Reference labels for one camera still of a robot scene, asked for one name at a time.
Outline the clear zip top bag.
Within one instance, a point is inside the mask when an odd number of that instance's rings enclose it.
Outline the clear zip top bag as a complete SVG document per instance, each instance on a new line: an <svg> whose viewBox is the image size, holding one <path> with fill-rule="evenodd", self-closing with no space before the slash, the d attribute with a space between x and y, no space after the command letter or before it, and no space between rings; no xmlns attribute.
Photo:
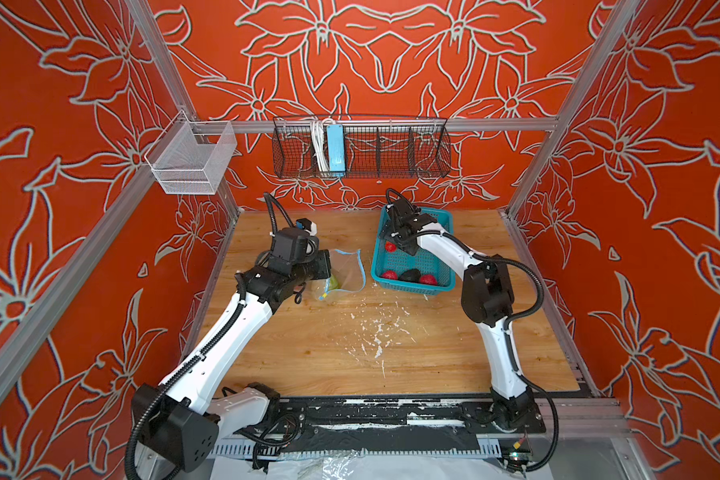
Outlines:
<svg viewBox="0 0 720 480"><path fill-rule="evenodd" d="M362 291L367 283L367 275L362 261L361 250L330 250L331 273L341 282L341 288L327 291L326 280L321 280L317 289L320 301L335 300L339 296Z"/></svg>

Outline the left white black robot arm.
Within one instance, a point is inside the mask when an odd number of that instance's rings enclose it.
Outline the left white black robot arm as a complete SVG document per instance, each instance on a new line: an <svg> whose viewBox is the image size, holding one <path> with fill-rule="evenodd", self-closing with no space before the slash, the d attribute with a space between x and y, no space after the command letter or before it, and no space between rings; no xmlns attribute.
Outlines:
<svg viewBox="0 0 720 480"><path fill-rule="evenodd" d="M168 478L199 467L216 444L239 434L255 445L278 448L299 434L302 422L281 414L279 395L259 384L222 397L215 392L247 343L288 299L299 303L307 283L331 276L330 253L319 246L318 227L308 218L276 217L283 206L265 194L270 247L254 265L236 273L236 291L216 323L188 356L157 385L141 385L131 411L133 426L124 454L127 478L139 476L137 447L143 445L172 464Z"/></svg>

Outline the teal plastic basket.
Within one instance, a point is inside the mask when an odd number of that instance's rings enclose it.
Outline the teal plastic basket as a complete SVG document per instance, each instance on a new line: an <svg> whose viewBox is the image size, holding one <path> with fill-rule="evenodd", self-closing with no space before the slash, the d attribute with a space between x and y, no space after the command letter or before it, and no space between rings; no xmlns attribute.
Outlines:
<svg viewBox="0 0 720 480"><path fill-rule="evenodd" d="M399 249L393 252L386 249L386 242L382 238L382 230L387 220L388 214L386 209L383 208L378 222L377 238L371 263L373 280L386 289L428 296L436 296L453 290L456 285L455 272L432 253L419 250L414 256L411 256ZM384 274L388 271L401 276L411 269L418 269L422 275L433 276L435 284L407 282L384 277Z"/></svg>

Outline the clear acrylic wall bin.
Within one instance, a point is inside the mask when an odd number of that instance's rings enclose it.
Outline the clear acrylic wall bin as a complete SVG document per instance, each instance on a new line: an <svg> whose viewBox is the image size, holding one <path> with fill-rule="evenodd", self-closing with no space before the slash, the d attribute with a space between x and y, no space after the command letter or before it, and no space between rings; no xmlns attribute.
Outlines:
<svg viewBox="0 0 720 480"><path fill-rule="evenodd" d="M230 121L193 121L179 110L145 154L166 194L214 195L237 150Z"/></svg>

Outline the green cabbage toy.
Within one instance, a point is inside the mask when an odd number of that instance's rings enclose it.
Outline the green cabbage toy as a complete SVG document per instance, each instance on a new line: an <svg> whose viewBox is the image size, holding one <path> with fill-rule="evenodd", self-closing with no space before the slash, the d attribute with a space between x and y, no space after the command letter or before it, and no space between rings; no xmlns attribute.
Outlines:
<svg viewBox="0 0 720 480"><path fill-rule="evenodd" d="M335 275L331 275L326 281L326 290L332 291L341 288L341 282Z"/></svg>

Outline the dark avocado toy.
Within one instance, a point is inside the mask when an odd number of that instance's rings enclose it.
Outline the dark avocado toy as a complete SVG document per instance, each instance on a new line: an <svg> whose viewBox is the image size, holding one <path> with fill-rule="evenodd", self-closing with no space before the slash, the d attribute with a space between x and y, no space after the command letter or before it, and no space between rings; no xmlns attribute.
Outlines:
<svg viewBox="0 0 720 480"><path fill-rule="evenodd" d="M420 272L419 269L412 268L412 269L402 272L398 276L398 279L403 282L419 283L421 276L422 276L422 273Z"/></svg>

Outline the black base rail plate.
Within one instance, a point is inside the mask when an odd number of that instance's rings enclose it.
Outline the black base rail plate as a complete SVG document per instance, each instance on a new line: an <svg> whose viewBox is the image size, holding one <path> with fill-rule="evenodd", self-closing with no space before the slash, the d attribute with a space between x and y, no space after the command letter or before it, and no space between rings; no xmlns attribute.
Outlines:
<svg viewBox="0 0 720 480"><path fill-rule="evenodd" d="M489 394L295 396L276 407L279 424L264 435L267 460L333 455L431 455L497 458L541 454L555 428L546 402L517 427L500 429Z"/></svg>

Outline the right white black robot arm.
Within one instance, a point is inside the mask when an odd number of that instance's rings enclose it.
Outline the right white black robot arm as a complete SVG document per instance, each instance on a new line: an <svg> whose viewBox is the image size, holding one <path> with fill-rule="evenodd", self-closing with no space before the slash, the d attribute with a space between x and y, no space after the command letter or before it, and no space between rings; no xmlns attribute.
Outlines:
<svg viewBox="0 0 720 480"><path fill-rule="evenodd" d="M501 467L523 476L545 467L556 452L560 419L550 394L528 379L521 367L514 339L514 323L536 313L544 302L544 284L526 264L501 255L482 253L443 227L434 216L423 212L396 189L385 192L388 220L380 237L408 255L424 250L447 265L462 281L461 307L476 324L486 351L491 372L492 407L489 422L504 433L513 433L530 418L541 415L536 397L549 405L552 437L546 453L533 461L529 453L504 453ZM534 303L516 311L509 269L527 275L536 292Z"/></svg>

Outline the light blue box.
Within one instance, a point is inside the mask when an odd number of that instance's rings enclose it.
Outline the light blue box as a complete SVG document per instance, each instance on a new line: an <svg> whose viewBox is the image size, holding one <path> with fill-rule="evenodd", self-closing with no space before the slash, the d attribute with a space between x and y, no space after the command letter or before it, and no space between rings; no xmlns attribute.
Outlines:
<svg viewBox="0 0 720 480"><path fill-rule="evenodd" d="M336 177L342 177L346 172L344 128L334 123L326 127L326 139L329 157L329 170Z"/></svg>

